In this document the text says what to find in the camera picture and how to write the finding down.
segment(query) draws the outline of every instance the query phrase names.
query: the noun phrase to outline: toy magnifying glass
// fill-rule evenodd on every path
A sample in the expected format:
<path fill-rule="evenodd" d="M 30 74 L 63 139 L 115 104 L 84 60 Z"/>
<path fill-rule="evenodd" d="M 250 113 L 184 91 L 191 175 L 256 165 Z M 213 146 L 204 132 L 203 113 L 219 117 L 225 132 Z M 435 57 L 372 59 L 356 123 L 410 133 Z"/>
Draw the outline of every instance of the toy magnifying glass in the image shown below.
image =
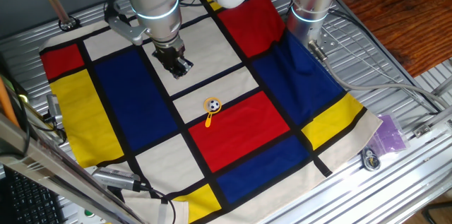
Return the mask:
<path fill-rule="evenodd" d="M 212 122 L 212 115 L 221 110 L 221 102 L 217 98 L 208 98 L 204 101 L 204 110 L 209 114 L 206 120 L 206 128 L 210 127 Z"/>

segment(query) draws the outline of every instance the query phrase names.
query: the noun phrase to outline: keyboard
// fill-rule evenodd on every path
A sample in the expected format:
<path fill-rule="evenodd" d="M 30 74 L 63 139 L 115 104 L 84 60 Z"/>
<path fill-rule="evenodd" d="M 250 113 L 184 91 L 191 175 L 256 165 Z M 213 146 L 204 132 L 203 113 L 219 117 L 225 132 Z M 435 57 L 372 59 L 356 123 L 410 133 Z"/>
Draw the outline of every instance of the keyboard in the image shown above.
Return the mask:
<path fill-rule="evenodd" d="M 6 167 L 5 175 L 0 180 L 0 218 L 5 223 L 63 223 L 57 194 Z"/>

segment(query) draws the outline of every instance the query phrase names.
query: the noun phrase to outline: blue square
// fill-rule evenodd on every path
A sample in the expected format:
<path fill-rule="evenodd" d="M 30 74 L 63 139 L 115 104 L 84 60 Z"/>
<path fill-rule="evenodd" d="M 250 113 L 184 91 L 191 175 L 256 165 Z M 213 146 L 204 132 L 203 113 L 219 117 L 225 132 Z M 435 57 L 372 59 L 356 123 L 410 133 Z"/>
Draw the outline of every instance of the blue square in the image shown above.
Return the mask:
<path fill-rule="evenodd" d="M 220 176 L 217 181 L 226 199 L 232 204 L 284 171 L 300 164 L 308 156 L 309 153 L 297 137 L 291 136 Z"/>
<path fill-rule="evenodd" d="M 290 32 L 253 67 L 292 120 L 305 124 L 344 89 Z"/>
<path fill-rule="evenodd" d="M 95 71 L 133 151 L 177 129 L 136 50 L 96 65 Z"/>

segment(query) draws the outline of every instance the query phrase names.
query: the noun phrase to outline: yellow handle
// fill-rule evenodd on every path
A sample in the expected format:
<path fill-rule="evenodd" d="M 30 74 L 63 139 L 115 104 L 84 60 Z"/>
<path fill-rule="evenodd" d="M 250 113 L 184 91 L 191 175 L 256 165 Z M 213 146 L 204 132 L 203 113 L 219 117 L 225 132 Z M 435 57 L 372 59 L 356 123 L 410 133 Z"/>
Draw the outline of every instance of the yellow handle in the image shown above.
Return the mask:
<path fill-rule="evenodd" d="M 209 113 L 206 120 L 206 128 L 210 127 L 210 122 L 212 121 L 212 114 Z"/>

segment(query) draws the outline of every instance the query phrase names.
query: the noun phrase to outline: orange object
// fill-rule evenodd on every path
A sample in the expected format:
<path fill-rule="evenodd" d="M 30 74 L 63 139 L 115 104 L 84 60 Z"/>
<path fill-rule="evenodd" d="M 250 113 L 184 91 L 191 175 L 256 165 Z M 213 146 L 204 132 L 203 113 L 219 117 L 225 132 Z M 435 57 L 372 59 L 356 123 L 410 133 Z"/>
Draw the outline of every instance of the orange object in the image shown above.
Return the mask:
<path fill-rule="evenodd" d="M 218 103 L 220 103 L 220 107 L 219 107 L 216 111 L 214 111 L 214 112 L 211 112 L 211 111 L 206 107 L 206 106 L 208 106 L 208 103 L 209 103 L 209 101 L 211 101 L 211 100 L 217 100 Z M 212 115 L 218 113 L 218 112 L 221 110 L 221 102 L 220 102 L 220 100 L 217 99 L 217 98 L 208 98 L 206 101 L 204 101 L 204 110 L 209 114 L 209 115 L 207 116 L 207 120 L 206 120 L 206 128 L 208 128 L 208 127 L 210 127 L 210 123 L 212 122 Z"/>
<path fill-rule="evenodd" d="M 1 106 L 3 107 L 6 117 L 11 122 L 13 122 L 17 127 L 20 128 L 19 122 L 16 118 L 16 115 L 14 114 L 13 105 L 11 104 L 11 101 L 9 99 L 8 92 L 6 92 L 5 84 L 1 79 L 0 79 L 0 103 Z"/>

